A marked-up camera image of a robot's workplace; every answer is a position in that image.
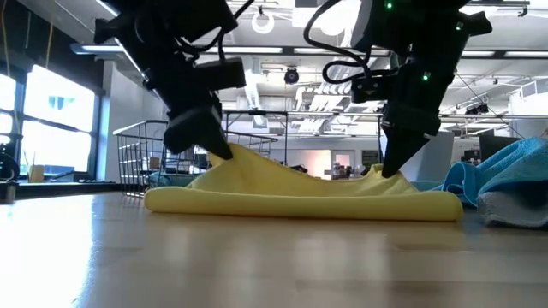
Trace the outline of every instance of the wooden tabletop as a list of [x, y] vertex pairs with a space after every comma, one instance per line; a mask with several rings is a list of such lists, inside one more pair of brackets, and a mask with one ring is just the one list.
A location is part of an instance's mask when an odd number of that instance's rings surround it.
[[546, 307], [548, 234], [152, 214], [120, 193], [0, 206], [0, 307]]

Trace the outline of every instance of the security camera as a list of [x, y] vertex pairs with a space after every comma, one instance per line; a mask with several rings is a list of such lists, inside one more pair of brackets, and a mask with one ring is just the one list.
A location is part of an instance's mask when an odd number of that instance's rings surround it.
[[285, 72], [285, 77], [283, 79], [288, 85], [294, 85], [299, 82], [299, 73], [297, 73], [297, 68], [288, 68], [288, 71]]

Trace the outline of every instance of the desk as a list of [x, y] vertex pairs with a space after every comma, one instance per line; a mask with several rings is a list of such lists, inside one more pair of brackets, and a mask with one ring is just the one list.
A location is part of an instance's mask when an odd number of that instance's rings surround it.
[[120, 193], [0, 206], [1, 307], [544, 307], [548, 234], [152, 214]]

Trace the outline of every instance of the wire basket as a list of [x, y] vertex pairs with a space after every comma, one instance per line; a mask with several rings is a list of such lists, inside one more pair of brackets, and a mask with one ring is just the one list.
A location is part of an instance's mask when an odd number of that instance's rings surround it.
[[[195, 146], [173, 154], [164, 147], [167, 121], [149, 120], [116, 130], [118, 167], [122, 193], [143, 197], [149, 188], [184, 187], [211, 165], [206, 151]], [[249, 133], [225, 131], [225, 138], [270, 158], [272, 142], [277, 139]]]

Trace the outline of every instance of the ceiling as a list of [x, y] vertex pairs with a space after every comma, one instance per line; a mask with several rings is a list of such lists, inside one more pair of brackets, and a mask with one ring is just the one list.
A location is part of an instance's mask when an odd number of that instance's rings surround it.
[[[92, 44], [94, 20], [96, 18], [112, 18], [112, 15], [95, 0], [19, 0], [32, 11], [43, 18], [52, 20], [62, 31], [75, 38], [83, 44]], [[274, 27], [267, 34], [257, 33], [252, 26], [254, 13], [257, 6], [251, 7], [240, 19], [240, 26], [225, 38], [225, 45], [253, 45], [253, 46], [306, 46], [302, 37], [302, 28], [293, 27], [292, 0], [278, 1], [272, 4], [267, 0], [265, 12], [274, 16]], [[242, 1], [232, 2], [233, 9], [241, 5]], [[519, 49], [519, 50], [548, 50], [548, 5], [540, 7], [536, 2], [535, 7], [530, 7], [530, 14], [525, 17], [518, 17], [521, 8], [499, 9], [496, 13], [490, 13], [489, 20], [494, 31], [488, 35], [471, 38], [467, 49]], [[347, 22], [352, 17], [342, 16], [337, 22]], [[259, 20], [260, 25], [266, 21]], [[207, 34], [197, 44], [208, 43], [215, 33]], [[311, 35], [314, 39], [332, 45], [345, 44], [344, 32], [335, 36], [324, 34], [321, 29], [314, 28]], [[141, 77], [133, 65], [124, 56], [117, 56], [117, 67], [125, 75], [135, 82], [140, 83]], [[216, 60], [215, 56], [203, 56], [201, 61]], [[300, 87], [317, 88], [322, 85], [321, 70], [323, 66], [332, 61], [332, 56], [250, 56], [246, 63], [259, 63], [260, 73], [268, 73], [266, 77], [256, 83], [254, 90], [258, 98], [279, 97], [298, 100]], [[387, 65], [385, 58], [373, 59], [371, 64], [375, 68], [384, 68]], [[297, 67], [300, 70], [301, 78], [310, 82], [306, 85], [288, 86], [283, 82], [283, 74], [287, 67]], [[450, 86], [444, 101], [440, 106], [446, 113], [463, 113], [468, 104], [478, 102], [476, 94], [488, 100], [490, 107], [497, 113], [503, 113], [508, 109], [508, 96], [511, 92], [519, 89], [520, 85], [527, 84], [531, 80], [540, 79], [548, 75], [548, 61], [546, 60], [461, 60], [457, 67], [458, 73], [463, 76], [466, 84], [456, 78]], [[309, 106], [314, 100], [314, 93], [305, 97], [303, 104]], [[249, 89], [233, 89], [221, 91], [221, 100], [228, 105], [236, 104], [238, 97], [249, 98]], [[348, 106], [348, 100], [339, 99], [336, 103], [325, 104], [321, 110], [329, 111], [330, 108], [344, 106], [344, 109], [354, 108]], [[276, 108], [273, 104], [266, 106]], [[376, 104], [370, 105], [369, 109], [362, 108], [361, 111], [373, 111]]]

